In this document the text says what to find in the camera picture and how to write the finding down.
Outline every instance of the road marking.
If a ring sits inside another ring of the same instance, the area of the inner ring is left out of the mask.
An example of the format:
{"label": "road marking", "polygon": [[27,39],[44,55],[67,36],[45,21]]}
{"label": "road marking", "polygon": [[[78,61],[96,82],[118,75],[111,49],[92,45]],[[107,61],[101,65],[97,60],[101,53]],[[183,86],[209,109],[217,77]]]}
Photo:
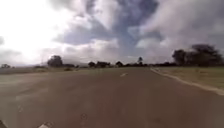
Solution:
{"label": "road marking", "polygon": [[153,71],[154,73],[156,74],[159,74],[161,76],[165,76],[165,77],[169,77],[171,79],[174,79],[180,83],[183,83],[183,84],[187,84],[187,85],[190,85],[190,86],[196,86],[198,88],[201,88],[203,90],[206,90],[206,91],[212,91],[218,95],[221,95],[221,96],[224,96],[224,90],[222,89],[218,89],[218,88],[215,88],[215,87],[211,87],[211,86],[206,86],[206,85],[201,85],[201,84],[197,84],[197,83],[193,83],[193,82],[189,82],[189,81],[185,81],[185,80],[182,80],[181,78],[177,77],[177,76],[173,76],[173,75],[169,75],[169,74],[166,74],[166,73],[162,73],[159,71],[159,69],[150,69],[151,71]]}
{"label": "road marking", "polygon": [[120,75],[120,77],[125,77],[125,76],[127,76],[127,73],[123,73]]}

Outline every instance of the road edge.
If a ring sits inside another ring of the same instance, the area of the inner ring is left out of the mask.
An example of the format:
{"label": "road edge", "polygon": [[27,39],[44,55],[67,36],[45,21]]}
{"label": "road edge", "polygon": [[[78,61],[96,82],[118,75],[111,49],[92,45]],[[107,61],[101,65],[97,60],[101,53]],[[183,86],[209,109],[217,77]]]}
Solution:
{"label": "road edge", "polygon": [[170,74],[166,74],[166,73],[162,73],[159,71],[158,68],[150,68],[150,70],[156,74],[159,74],[161,76],[164,76],[164,77],[168,77],[168,78],[171,78],[171,79],[174,79],[180,83],[183,83],[183,84],[186,84],[186,85],[190,85],[190,86],[195,86],[195,87],[198,87],[198,88],[201,88],[203,90],[206,90],[206,91],[212,91],[218,95],[221,95],[221,96],[224,96],[224,90],[222,89],[218,89],[218,88],[215,88],[215,87],[211,87],[211,86],[206,86],[206,85],[201,85],[201,84],[198,84],[198,83],[193,83],[193,82],[189,82],[189,81],[186,81],[186,80],[183,80],[177,76],[173,76],[173,75],[170,75]]}

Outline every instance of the sky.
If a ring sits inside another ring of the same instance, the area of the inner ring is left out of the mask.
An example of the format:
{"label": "sky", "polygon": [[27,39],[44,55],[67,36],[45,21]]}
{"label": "sky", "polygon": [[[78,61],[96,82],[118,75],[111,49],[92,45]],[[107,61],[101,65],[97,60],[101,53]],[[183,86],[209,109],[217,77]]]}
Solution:
{"label": "sky", "polygon": [[175,49],[224,54],[223,0],[0,0],[0,64],[172,61]]}

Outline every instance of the grassy field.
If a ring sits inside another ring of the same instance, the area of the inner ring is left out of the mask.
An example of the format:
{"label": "grassy field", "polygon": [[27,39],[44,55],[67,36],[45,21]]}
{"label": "grassy field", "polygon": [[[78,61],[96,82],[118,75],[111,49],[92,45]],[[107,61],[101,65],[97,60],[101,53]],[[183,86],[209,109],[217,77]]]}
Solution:
{"label": "grassy field", "polygon": [[224,68],[160,68],[161,72],[207,86],[224,89]]}

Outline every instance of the road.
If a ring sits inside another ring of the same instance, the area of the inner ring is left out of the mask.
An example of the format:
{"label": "road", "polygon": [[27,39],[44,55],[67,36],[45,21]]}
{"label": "road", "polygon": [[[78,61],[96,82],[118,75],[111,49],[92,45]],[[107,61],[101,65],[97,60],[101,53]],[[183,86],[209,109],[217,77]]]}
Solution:
{"label": "road", "polygon": [[223,128],[224,97],[148,68],[0,76],[8,128]]}

